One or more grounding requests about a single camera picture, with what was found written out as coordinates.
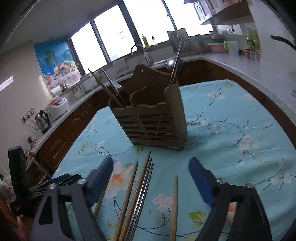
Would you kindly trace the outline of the person's left hand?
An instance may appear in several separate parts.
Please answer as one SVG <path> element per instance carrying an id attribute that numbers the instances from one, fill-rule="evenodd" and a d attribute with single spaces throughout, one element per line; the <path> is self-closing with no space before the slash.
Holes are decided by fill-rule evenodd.
<path id="1" fill-rule="evenodd" d="M 32 218 L 24 216 L 14 217 L 3 198 L 1 198 L 1 212 L 19 240 L 30 240 Z"/>

